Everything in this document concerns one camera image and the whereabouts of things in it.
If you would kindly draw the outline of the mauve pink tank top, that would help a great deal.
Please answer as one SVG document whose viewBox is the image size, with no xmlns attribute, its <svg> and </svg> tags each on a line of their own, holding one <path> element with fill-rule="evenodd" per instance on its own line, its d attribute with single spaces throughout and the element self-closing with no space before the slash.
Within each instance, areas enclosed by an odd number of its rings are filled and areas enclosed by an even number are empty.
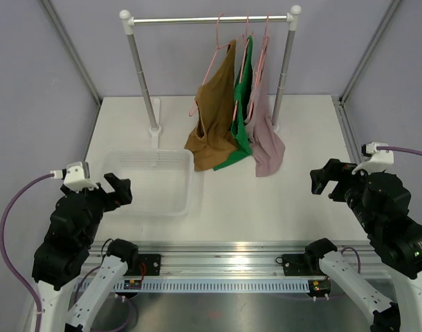
<svg viewBox="0 0 422 332">
<path fill-rule="evenodd" d="M 266 70 L 266 63 L 268 59 L 268 47 L 264 59 L 264 69 L 259 85 L 253 91 L 254 109 L 250 122 L 245 123 L 245 128 L 248 134 L 248 142 L 252 150 L 252 156 L 255 159 L 255 175 L 257 177 L 267 177 L 274 174 L 281 166 L 285 146 L 279 136 L 274 132 L 272 118 L 268 104 L 268 73 Z M 255 70 L 253 71 L 253 83 L 255 81 Z"/>
</svg>

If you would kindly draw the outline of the brown tank top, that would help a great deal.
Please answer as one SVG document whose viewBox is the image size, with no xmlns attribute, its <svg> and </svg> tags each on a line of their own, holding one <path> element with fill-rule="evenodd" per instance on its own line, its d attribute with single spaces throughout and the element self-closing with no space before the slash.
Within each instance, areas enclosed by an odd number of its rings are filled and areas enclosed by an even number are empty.
<svg viewBox="0 0 422 332">
<path fill-rule="evenodd" d="M 199 119 L 185 148 L 192 152 L 197 172 L 220 165 L 237 150 L 230 131 L 234 112 L 236 47 L 236 40 L 229 42 L 220 67 L 199 87 L 195 97 Z"/>
</svg>

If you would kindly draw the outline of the green tank top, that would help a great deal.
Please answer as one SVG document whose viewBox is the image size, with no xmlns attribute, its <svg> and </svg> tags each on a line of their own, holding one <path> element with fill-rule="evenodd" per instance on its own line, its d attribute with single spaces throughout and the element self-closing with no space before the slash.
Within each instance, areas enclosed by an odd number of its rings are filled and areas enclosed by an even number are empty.
<svg viewBox="0 0 422 332">
<path fill-rule="evenodd" d="M 239 99 L 239 107 L 237 112 L 237 118 L 232 121 L 230 132 L 232 137 L 235 139 L 237 149 L 232 152 L 229 157 L 213 168 L 214 171 L 223 169 L 231 166 L 240 160 L 252 155 L 250 143 L 248 142 L 248 134 L 245 128 L 245 119 L 247 116 L 248 102 L 250 100 L 251 88 L 253 83 L 253 66 L 252 66 L 252 54 L 253 54 L 253 37 L 248 36 L 249 46 L 246 53 L 246 63 L 244 67 L 244 74 L 241 84 L 235 89 L 234 88 L 234 103 L 235 98 Z"/>
</svg>

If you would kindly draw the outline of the pink hanger of mauve top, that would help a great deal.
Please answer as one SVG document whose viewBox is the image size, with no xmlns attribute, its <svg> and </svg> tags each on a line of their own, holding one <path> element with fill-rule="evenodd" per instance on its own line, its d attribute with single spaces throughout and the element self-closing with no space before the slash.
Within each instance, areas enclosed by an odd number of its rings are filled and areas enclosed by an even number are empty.
<svg viewBox="0 0 422 332">
<path fill-rule="evenodd" d="M 253 91 L 255 91 L 255 89 L 259 85 L 259 81 L 262 77 L 262 71 L 264 69 L 264 59 L 265 59 L 266 50 L 267 50 L 267 47 L 268 47 L 268 40 L 269 40 L 269 35 L 268 35 L 269 18 L 270 18 L 269 16 L 267 16 L 267 18 L 266 18 L 264 36 L 263 36 L 263 39 L 262 39 L 262 49 L 261 49 L 261 53 L 260 53 L 260 56 L 259 56 L 259 61 L 257 63 L 257 68 L 256 68 L 256 71 L 255 71 L 254 87 L 252 88 L 252 92 L 251 92 L 250 107 L 248 109 L 248 114 L 247 114 L 247 117 L 245 119 L 246 124 L 248 124 L 250 122 L 251 118 L 252 118 L 253 109 L 254 109 Z"/>
</svg>

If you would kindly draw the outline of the pink hanger of brown top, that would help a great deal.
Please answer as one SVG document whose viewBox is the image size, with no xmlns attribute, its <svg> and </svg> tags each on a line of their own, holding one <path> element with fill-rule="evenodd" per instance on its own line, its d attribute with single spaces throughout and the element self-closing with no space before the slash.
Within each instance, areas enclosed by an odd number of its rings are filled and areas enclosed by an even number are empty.
<svg viewBox="0 0 422 332">
<path fill-rule="evenodd" d="M 205 77 L 203 78 L 201 86 L 198 88 L 197 95 L 194 98 L 192 107 L 190 108 L 188 115 L 192 117 L 195 113 L 199 113 L 199 119 L 205 114 L 205 111 L 209 111 L 211 107 L 217 106 L 217 98 L 223 96 L 223 85 L 228 83 L 229 80 L 229 69 L 230 69 L 230 56 L 232 56 L 232 62 L 235 62 L 235 53 L 237 39 L 232 39 L 227 44 L 221 44 L 219 42 L 219 24 L 224 16 L 221 13 L 218 16 L 216 22 L 216 48 L 212 60 L 208 66 Z M 222 64 L 217 69 L 212 77 L 209 77 L 210 71 L 215 63 L 215 59 L 220 50 L 226 51 L 226 56 L 223 59 Z"/>
</svg>

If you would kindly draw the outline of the pink hanger of green top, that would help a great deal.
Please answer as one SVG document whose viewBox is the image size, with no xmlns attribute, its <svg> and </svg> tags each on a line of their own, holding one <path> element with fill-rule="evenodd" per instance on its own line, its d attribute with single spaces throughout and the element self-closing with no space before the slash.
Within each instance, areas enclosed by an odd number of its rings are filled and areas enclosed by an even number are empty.
<svg viewBox="0 0 422 332">
<path fill-rule="evenodd" d="M 245 34 L 243 35 L 242 38 L 242 44 L 241 46 L 243 46 L 243 57 L 242 57 L 242 61 L 241 61 L 241 67 L 239 69 L 239 75 L 238 75 L 238 79 L 235 81 L 235 89 L 241 84 L 242 78 L 243 78 L 243 74 L 244 74 L 244 67 L 245 67 L 245 63 L 246 63 L 246 53 L 247 53 L 247 49 L 249 46 L 249 40 L 248 40 L 248 28 L 249 28 L 249 17 L 246 17 L 246 24 L 245 24 Z M 235 121 L 237 118 L 237 112 L 238 112 L 238 107 L 239 107 L 239 99 L 235 98 L 235 107 L 234 107 L 234 111 L 233 111 L 233 115 L 232 115 L 232 120 Z"/>
</svg>

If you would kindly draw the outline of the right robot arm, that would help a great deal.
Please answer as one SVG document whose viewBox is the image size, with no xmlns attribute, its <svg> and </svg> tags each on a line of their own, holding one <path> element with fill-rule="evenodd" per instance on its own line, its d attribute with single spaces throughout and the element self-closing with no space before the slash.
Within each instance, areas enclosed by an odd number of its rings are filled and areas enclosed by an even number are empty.
<svg viewBox="0 0 422 332">
<path fill-rule="evenodd" d="M 306 246 L 305 269 L 337 283 L 366 315 L 371 331 L 422 331 L 422 225 L 408 215 L 410 192 L 394 174 L 358 171 L 355 164 L 333 158 L 310 177 L 315 195 L 328 182 L 337 183 L 329 198 L 353 212 L 387 266 L 397 300 L 379 297 L 326 238 Z"/>
</svg>

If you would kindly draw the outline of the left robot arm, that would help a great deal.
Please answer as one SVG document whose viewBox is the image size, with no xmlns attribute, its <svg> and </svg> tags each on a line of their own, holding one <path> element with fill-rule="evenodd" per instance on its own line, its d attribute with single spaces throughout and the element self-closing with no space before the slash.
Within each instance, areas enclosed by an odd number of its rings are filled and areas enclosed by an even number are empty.
<svg viewBox="0 0 422 332">
<path fill-rule="evenodd" d="M 32 277 L 42 303 L 37 313 L 41 331 L 89 331 L 114 284 L 138 270 L 138 246 L 115 239 L 87 290 L 73 306 L 69 304 L 102 217 L 132 202 L 129 179 L 112 173 L 104 179 L 112 192 L 105 192 L 100 185 L 79 192 L 61 187 L 64 195 L 56 202 L 44 242 L 34 255 Z"/>
</svg>

